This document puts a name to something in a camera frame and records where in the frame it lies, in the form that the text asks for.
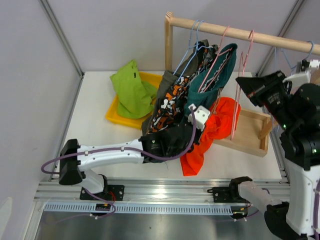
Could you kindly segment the teal shorts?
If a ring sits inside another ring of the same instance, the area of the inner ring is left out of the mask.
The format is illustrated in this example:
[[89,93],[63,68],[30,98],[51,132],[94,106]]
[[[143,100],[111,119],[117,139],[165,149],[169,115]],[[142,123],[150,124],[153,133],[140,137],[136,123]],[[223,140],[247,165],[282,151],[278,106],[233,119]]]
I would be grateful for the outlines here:
[[237,60],[237,49],[238,45],[236,43],[230,43],[221,50],[200,93],[198,93],[198,89],[209,69],[192,80],[188,89],[187,103],[184,105],[184,115],[187,116],[191,113],[188,108],[191,104],[195,104],[196,107],[211,108],[218,97],[219,89],[225,87],[233,73]]

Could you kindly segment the lime green shorts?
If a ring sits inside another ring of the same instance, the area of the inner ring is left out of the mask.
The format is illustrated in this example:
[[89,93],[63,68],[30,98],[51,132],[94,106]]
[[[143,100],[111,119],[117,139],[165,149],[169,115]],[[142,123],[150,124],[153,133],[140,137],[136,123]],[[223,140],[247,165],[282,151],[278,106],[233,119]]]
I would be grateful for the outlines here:
[[111,75],[118,96],[117,114],[128,119],[140,119],[154,110],[157,88],[142,80],[136,60],[129,61]]

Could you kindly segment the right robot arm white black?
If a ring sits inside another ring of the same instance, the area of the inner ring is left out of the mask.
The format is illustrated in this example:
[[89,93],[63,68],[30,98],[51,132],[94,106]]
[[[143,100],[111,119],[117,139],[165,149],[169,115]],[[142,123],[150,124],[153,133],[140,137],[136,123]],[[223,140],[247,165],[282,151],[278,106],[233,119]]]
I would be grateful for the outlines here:
[[282,71],[263,77],[238,77],[239,87],[258,107],[265,107],[282,128],[281,147],[289,171],[289,201],[274,199],[247,177],[230,181],[228,196],[253,204],[269,231],[282,240],[320,237],[320,87],[302,84],[291,93]]

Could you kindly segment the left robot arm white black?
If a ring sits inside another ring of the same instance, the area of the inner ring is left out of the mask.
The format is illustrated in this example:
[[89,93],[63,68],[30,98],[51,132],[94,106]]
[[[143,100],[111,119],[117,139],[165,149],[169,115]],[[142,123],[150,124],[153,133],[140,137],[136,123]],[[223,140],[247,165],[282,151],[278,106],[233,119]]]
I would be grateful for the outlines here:
[[203,123],[189,120],[167,130],[149,133],[120,144],[80,145],[69,139],[60,152],[59,184],[81,186],[97,200],[108,196],[108,180],[94,168],[117,164],[163,163],[182,157],[199,142],[205,129]]

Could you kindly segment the orange shorts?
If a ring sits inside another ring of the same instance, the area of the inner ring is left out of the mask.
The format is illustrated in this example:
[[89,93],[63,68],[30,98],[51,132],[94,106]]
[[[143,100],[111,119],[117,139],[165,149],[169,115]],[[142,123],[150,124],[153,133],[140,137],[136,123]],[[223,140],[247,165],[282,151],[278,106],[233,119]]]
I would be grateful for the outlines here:
[[212,105],[213,114],[206,122],[206,127],[200,138],[199,145],[194,144],[192,151],[180,157],[184,176],[196,176],[204,164],[204,154],[215,140],[227,138],[232,132],[235,100],[221,97],[217,106]]

